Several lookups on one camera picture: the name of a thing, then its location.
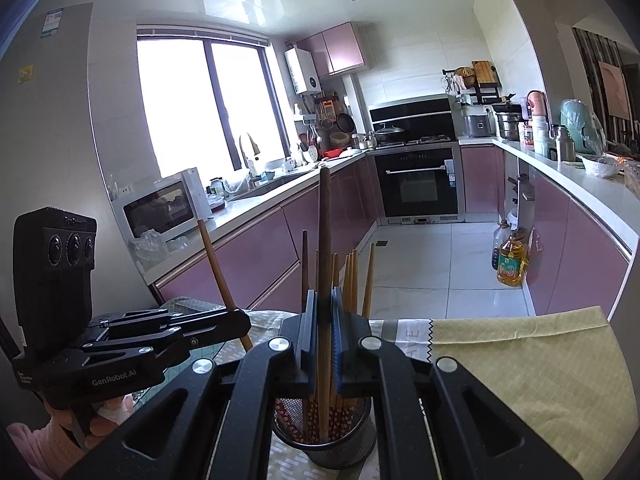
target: human hand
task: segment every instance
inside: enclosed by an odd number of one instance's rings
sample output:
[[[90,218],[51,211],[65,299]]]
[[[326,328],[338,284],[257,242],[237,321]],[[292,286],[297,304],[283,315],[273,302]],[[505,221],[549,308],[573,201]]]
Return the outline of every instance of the human hand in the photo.
[[[55,423],[62,428],[71,431],[73,413],[71,410],[56,410],[45,401],[44,407]],[[91,419],[89,429],[91,434],[84,440],[87,449],[93,449],[109,436],[116,428],[126,420],[133,412],[133,398],[128,395],[107,400]]]

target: water heater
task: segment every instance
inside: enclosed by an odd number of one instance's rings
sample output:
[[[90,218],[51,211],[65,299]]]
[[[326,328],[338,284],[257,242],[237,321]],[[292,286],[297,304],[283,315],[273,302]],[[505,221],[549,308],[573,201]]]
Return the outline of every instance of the water heater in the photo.
[[[322,91],[311,53],[293,47],[284,56],[296,94],[318,94]]]

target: microwave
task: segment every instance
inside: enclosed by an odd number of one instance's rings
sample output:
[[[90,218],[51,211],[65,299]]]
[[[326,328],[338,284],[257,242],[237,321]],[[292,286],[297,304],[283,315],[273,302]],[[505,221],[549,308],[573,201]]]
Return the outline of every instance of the microwave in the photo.
[[[151,229],[166,242],[197,227],[198,219],[212,216],[197,168],[148,186],[133,185],[130,192],[111,202],[111,206],[127,243]]]

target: silver screw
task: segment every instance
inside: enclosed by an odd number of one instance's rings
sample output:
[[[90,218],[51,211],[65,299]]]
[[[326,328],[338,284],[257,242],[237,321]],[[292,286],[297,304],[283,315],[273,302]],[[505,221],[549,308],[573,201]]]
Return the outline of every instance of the silver screw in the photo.
[[[380,339],[375,336],[368,335],[362,338],[360,346],[367,350],[377,350],[382,346],[382,341],[380,341]]]
[[[269,341],[269,348],[274,352],[283,352],[289,348],[290,345],[291,343],[289,343],[289,340],[285,337],[274,337]]]
[[[209,359],[198,359],[191,365],[191,369],[197,374],[209,373],[213,368],[213,363]]]
[[[458,369],[458,363],[451,357],[443,357],[441,359],[438,359],[436,366],[447,374],[455,372]]]

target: kitchen window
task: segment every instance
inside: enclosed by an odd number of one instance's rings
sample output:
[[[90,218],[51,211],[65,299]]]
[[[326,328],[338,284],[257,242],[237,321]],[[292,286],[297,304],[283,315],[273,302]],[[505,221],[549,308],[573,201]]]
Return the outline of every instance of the kitchen window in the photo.
[[[289,155],[264,46],[139,37],[138,65],[162,177],[196,167],[208,185],[214,177],[240,170],[238,139],[245,132],[263,162]]]

